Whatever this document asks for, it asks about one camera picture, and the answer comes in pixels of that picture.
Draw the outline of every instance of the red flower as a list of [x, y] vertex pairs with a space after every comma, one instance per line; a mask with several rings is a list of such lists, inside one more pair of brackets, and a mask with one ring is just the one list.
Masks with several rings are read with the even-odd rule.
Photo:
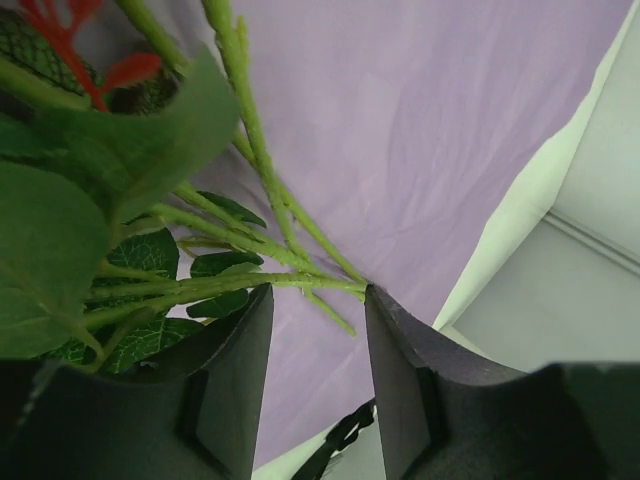
[[101, 91], [130, 87], [155, 77], [161, 68], [162, 60], [159, 56], [153, 53], [132, 53], [111, 67]]
[[102, 100], [109, 90], [130, 86], [153, 77], [162, 67], [162, 60], [151, 53], [134, 53], [113, 66], [107, 74], [104, 85], [96, 87], [80, 57], [73, 49], [73, 38], [85, 23], [102, 5], [102, 0], [67, 0], [71, 11], [71, 24], [65, 27], [60, 22], [55, 0], [42, 0], [45, 13], [40, 11], [37, 0], [20, 0], [20, 14], [31, 24], [60, 56], [73, 72], [78, 83], [91, 96], [98, 110], [108, 111]]

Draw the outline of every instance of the gray surface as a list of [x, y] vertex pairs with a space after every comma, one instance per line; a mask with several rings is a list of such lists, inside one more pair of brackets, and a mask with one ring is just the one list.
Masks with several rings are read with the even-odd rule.
[[555, 208], [640, 254], [640, 15], [631, 23]]
[[640, 278], [546, 223], [455, 322], [492, 359], [640, 361]]

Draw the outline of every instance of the purple backdrop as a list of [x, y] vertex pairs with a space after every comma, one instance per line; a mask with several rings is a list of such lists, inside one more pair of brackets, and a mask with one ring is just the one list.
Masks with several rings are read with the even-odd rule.
[[[147, 3], [186, 50], [203, 39], [212, 45], [197, 0]], [[515, 176], [587, 93], [631, 3], [235, 7], [249, 26], [253, 85], [278, 172], [363, 274], [431, 323]], [[92, 49], [110, 63], [135, 35], [107, 8]], [[196, 181], [269, 216], [255, 175], [236, 158]], [[373, 395], [363, 307], [334, 292], [326, 298], [358, 328], [357, 339], [296, 290], [276, 292], [256, 466]]]

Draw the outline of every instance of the stem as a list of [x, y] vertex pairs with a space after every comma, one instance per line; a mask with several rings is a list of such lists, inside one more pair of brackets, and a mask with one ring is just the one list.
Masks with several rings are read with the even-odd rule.
[[233, 14], [228, 0], [202, 0], [202, 5], [209, 24], [216, 31], [216, 44], [220, 50], [229, 83], [231, 83], [240, 103], [240, 116], [245, 125], [251, 148], [255, 153], [257, 171], [264, 184], [271, 209], [280, 226], [285, 243], [292, 252], [309, 261], [309, 254], [298, 243], [289, 222], [287, 209], [280, 196], [278, 178], [273, 168], [271, 156], [267, 151], [267, 144], [249, 81], [248, 62], [244, 52], [246, 38], [241, 42], [238, 31], [234, 29]]
[[222, 289], [224, 293], [241, 288], [257, 287], [271, 283], [282, 287], [314, 287], [334, 288], [349, 292], [364, 292], [365, 286], [353, 282], [333, 280], [328, 278], [311, 277], [297, 273], [236, 273], [216, 275], [215, 277], [198, 277], [156, 283], [125, 283], [108, 287], [96, 287], [89, 291], [85, 301], [101, 301], [118, 297], [139, 297], [143, 295], [175, 295], [201, 288]]
[[183, 75], [189, 66], [173, 39], [158, 23], [143, 0], [116, 0], [129, 21], [142, 33], [162, 60], [173, 70]]
[[91, 99], [88, 96], [56, 88], [1, 57], [0, 88], [35, 109], [63, 107], [87, 110], [91, 107]]
[[189, 228], [200, 230], [208, 235], [223, 240], [224, 242], [236, 245], [243, 250], [248, 250], [255, 253], [261, 253], [268, 257], [272, 257], [283, 265], [291, 265], [299, 270], [313, 275], [325, 277], [327, 273], [320, 270], [318, 267], [308, 262], [295, 253], [287, 250], [286, 248], [278, 245], [275, 242], [272, 243], [260, 243], [256, 240], [252, 240], [243, 235], [237, 234], [230, 230], [225, 230], [223, 227], [214, 225], [211, 222], [207, 222], [203, 218], [193, 213], [185, 212], [179, 208], [171, 207], [158, 203], [151, 208], [151, 212], [154, 215], [161, 216], [167, 223], [177, 223]]
[[[337, 280], [328, 280], [328, 279], [319, 279], [310, 277], [307, 275], [299, 275], [299, 274], [288, 274], [288, 273], [251, 273], [251, 274], [241, 274], [241, 275], [223, 275], [223, 278], [218, 278], [217, 280], [205, 279], [205, 278], [192, 278], [187, 280], [181, 280], [180, 284], [182, 285], [196, 285], [199, 283], [198, 288], [187, 288], [183, 291], [171, 293], [169, 295], [152, 298], [149, 300], [142, 300], [138, 302], [126, 303], [114, 308], [107, 308], [102, 310], [94, 310], [93, 312], [87, 313], [84, 316], [83, 325], [88, 329], [95, 329], [102, 327], [104, 325], [114, 323], [123, 315], [130, 314], [139, 308], [143, 307], [151, 307], [155, 312], [162, 312], [168, 308], [171, 308], [175, 305], [182, 305], [186, 303], [197, 302], [200, 300], [206, 300], [211, 297], [215, 297], [220, 295], [221, 293], [238, 290], [240, 288], [250, 288], [256, 287], [258, 285], [262, 285], [264, 283], [271, 283], [274, 286], [289, 286], [289, 287], [321, 287], [321, 288], [342, 288], [342, 289], [353, 289], [360, 292], [364, 291], [364, 285], [358, 285], [354, 283], [340, 282]], [[128, 287], [136, 287], [140, 288], [142, 286], [155, 286], [162, 287], [162, 284], [131, 284]], [[116, 287], [104, 287], [110, 288], [113, 293], [113, 289]], [[110, 298], [107, 297], [106, 291], [98, 291], [100, 298]]]
[[203, 212], [208, 213], [213, 218], [221, 221], [229, 228], [233, 228], [234, 230], [245, 233], [250, 237], [255, 238], [256, 240], [258, 240], [257, 237], [258, 235], [260, 235], [261, 237], [263, 237], [259, 239], [260, 241], [262, 241], [262, 243], [272, 241], [266, 235], [259, 234], [257, 231], [249, 227], [246, 223], [238, 220], [223, 208], [220, 208], [215, 203], [207, 200], [205, 197], [200, 195], [188, 181], [182, 182], [178, 186], [178, 188], [173, 191], [173, 194], [189, 205], [192, 205], [196, 208], [199, 208]]
[[358, 333], [356, 332], [355, 328], [353, 328], [353, 326], [351, 326], [351, 324], [349, 324], [349, 322], [347, 322], [345, 319], [343, 319], [340, 316], [340, 314], [338, 312], [336, 312], [322, 298], [320, 298], [319, 296], [317, 296], [315, 293], [313, 293], [311, 291], [305, 291], [304, 292], [304, 296], [307, 298], [307, 300], [309, 300], [311, 303], [315, 304], [317, 307], [320, 308], [320, 310], [322, 310], [324, 313], [326, 313], [329, 316], [329, 318], [331, 318], [334, 322], [336, 322], [344, 330], [346, 330], [349, 335], [351, 335], [352, 337], [355, 337], [355, 336], [358, 335]]
[[163, 277], [153, 272], [144, 270], [136, 270], [134, 268], [118, 267], [106, 260], [100, 264], [100, 269], [96, 274], [97, 277], [116, 277], [116, 278], [134, 278], [147, 282], [172, 282], [171, 279]]
[[[236, 132], [233, 138], [233, 145], [236, 147], [240, 155], [247, 159], [247, 161], [255, 167], [255, 156], [253, 155], [253, 151], [251, 150], [251, 145], [247, 138], [241, 133]], [[345, 271], [347, 275], [349, 275], [354, 281], [360, 283], [368, 283], [362, 275], [358, 273], [356, 268], [347, 260], [331, 243], [331, 240], [320, 230], [320, 228], [315, 224], [313, 219], [309, 216], [306, 210], [298, 203], [296, 198], [287, 190], [287, 188], [281, 183], [279, 183], [279, 188], [281, 191], [282, 199], [286, 205], [286, 207], [293, 213], [293, 216], [296, 217], [300, 225], [309, 232], [309, 234], [313, 237], [313, 239], [320, 245], [325, 252], [329, 254], [331, 258]]]

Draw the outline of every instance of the veined leaf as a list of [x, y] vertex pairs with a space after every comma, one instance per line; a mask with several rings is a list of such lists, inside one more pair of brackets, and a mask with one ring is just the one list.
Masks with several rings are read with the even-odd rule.
[[222, 195], [217, 195], [211, 192], [198, 193], [209, 200], [211, 203], [224, 209], [228, 214], [235, 217], [236, 219], [242, 222], [253, 223], [255, 225], [260, 225], [261, 227], [267, 228], [267, 223], [262, 218], [257, 216], [251, 210], [243, 207], [235, 200], [231, 200], [230, 198], [223, 197]]
[[217, 297], [187, 307], [191, 318], [223, 318], [240, 310], [249, 301], [246, 289], [225, 292]]
[[62, 345], [80, 322], [109, 229], [58, 175], [0, 162], [0, 179], [0, 357], [31, 358]]
[[[48, 84], [86, 95], [75, 75], [62, 61], [49, 42], [27, 23], [18, 12], [0, 7], [0, 57], [28, 71]], [[102, 80], [91, 66], [83, 62], [94, 83]]]
[[[147, 235], [135, 235], [125, 239], [115, 250], [107, 255], [107, 261], [117, 267], [132, 268], [154, 272], [170, 279], [176, 278], [180, 253], [171, 232], [162, 230]], [[94, 287], [108, 287], [125, 283], [139, 283], [132, 278], [96, 278]], [[127, 297], [88, 305], [89, 310], [114, 307], [130, 301], [144, 300], [149, 297]]]
[[184, 318], [159, 318], [127, 335], [109, 356], [103, 369], [122, 372], [134, 363], [158, 353], [202, 330], [203, 325]]
[[47, 358], [59, 358], [69, 363], [82, 365], [87, 346], [78, 340], [68, 340], [64, 345], [45, 354]]
[[221, 252], [200, 255], [191, 264], [191, 277], [214, 277], [228, 268], [244, 263], [260, 266], [264, 260], [252, 252]]
[[[179, 256], [178, 247], [171, 232], [163, 228], [154, 233], [136, 235], [124, 240], [118, 248], [109, 253], [107, 260], [118, 267], [156, 272], [158, 275], [175, 279], [178, 271]], [[93, 286], [106, 287], [137, 282], [139, 280], [131, 278], [101, 277], [94, 279]], [[115, 307], [130, 301], [144, 300], [145, 298], [149, 297], [117, 298], [96, 302], [88, 304], [87, 311]], [[107, 326], [98, 331], [96, 336], [99, 340], [106, 341], [112, 332], [112, 326]], [[50, 352], [47, 356], [63, 358], [76, 364], [90, 363], [95, 357], [90, 349], [85, 348], [84, 344], [79, 344], [74, 339], [67, 341], [59, 349]]]
[[[35, 126], [61, 139], [67, 178], [122, 222], [143, 213], [231, 141], [239, 108], [208, 51], [200, 54], [175, 100], [149, 116], [51, 109]], [[51, 162], [41, 168], [56, 168]], [[111, 201], [104, 201], [107, 192]]]

